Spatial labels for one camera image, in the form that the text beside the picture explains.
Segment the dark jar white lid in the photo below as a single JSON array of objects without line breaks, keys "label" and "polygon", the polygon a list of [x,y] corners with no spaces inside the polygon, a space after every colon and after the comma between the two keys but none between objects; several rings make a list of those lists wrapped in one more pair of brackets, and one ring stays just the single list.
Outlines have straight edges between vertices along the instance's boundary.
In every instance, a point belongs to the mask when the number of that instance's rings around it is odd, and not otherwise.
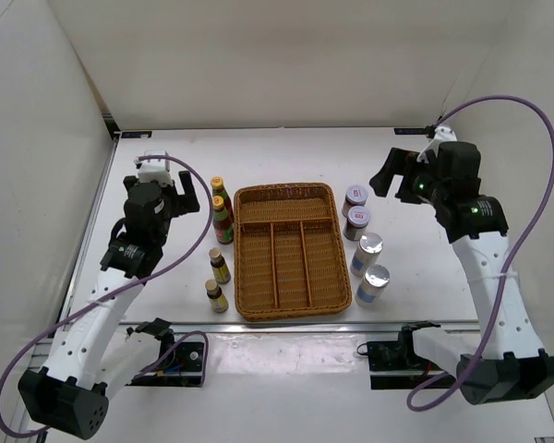
[{"label": "dark jar white lid", "polygon": [[368,198],[367,190],[362,185],[351,185],[346,189],[342,215],[347,218],[353,207],[364,207]]},{"label": "dark jar white lid", "polygon": [[370,213],[363,206],[349,209],[346,217],[343,235],[350,241],[358,241],[370,222]]}]

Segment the red sauce bottle yellow cap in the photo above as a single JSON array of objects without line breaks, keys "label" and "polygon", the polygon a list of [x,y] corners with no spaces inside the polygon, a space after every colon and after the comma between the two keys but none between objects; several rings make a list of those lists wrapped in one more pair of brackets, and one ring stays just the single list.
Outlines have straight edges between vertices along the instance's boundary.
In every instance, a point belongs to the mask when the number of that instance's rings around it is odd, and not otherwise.
[{"label": "red sauce bottle yellow cap", "polygon": [[216,175],[211,179],[211,192],[214,197],[219,196],[223,199],[224,206],[231,211],[232,210],[232,201],[227,193],[223,179]]}]

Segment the white shaker silver lid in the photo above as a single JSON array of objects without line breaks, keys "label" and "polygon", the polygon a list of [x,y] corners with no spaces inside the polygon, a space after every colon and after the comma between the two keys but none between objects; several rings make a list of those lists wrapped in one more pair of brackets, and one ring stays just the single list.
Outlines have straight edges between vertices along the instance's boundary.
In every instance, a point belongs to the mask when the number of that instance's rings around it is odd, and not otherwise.
[{"label": "white shaker silver lid", "polygon": [[391,280],[388,269],[375,264],[368,267],[355,291],[355,301],[363,307],[372,307]]},{"label": "white shaker silver lid", "polygon": [[358,241],[351,260],[350,271],[356,277],[362,277],[366,270],[376,263],[383,249],[383,240],[376,233],[364,233]]}]

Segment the small yellow bottle beige cap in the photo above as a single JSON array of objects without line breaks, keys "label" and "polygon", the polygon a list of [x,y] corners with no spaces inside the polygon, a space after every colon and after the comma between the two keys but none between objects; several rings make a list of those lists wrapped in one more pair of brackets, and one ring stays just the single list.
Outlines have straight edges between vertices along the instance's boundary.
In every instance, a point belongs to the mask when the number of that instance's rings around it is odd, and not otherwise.
[{"label": "small yellow bottle beige cap", "polygon": [[214,280],[219,284],[227,284],[231,280],[231,273],[221,250],[217,247],[210,249],[209,258]]}]

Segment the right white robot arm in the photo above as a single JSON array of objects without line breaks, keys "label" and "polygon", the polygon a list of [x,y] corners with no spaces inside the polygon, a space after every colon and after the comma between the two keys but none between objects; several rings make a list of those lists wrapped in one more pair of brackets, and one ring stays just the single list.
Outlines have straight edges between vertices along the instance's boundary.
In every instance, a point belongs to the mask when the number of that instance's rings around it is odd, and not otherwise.
[{"label": "right white robot arm", "polygon": [[467,142],[446,141],[421,153],[393,148],[369,181],[376,196],[385,197],[399,175],[396,198],[435,210],[463,267],[482,332],[473,347],[433,323],[407,324],[396,357],[410,369],[428,360],[454,378],[471,404],[534,399],[554,385],[554,355],[526,313],[502,206],[479,191],[480,162],[476,145]]}]

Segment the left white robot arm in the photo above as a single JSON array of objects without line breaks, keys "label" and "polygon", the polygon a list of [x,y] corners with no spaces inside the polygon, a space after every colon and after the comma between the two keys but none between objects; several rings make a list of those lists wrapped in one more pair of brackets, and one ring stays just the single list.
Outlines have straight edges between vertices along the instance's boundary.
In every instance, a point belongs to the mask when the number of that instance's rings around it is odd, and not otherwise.
[{"label": "left white robot arm", "polygon": [[172,220],[199,211],[193,177],[182,171],[173,180],[166,166],[147,164],[125,177],[124,215],[112,228],[86,306],[65,319],[67,334],[41,368],[19,379],[33,421],[88,440],[117,391],[138,374],[174,361],[170,325],[160,319],[139,326],[112,356],[105,351],[125,312],[158,276]]}]

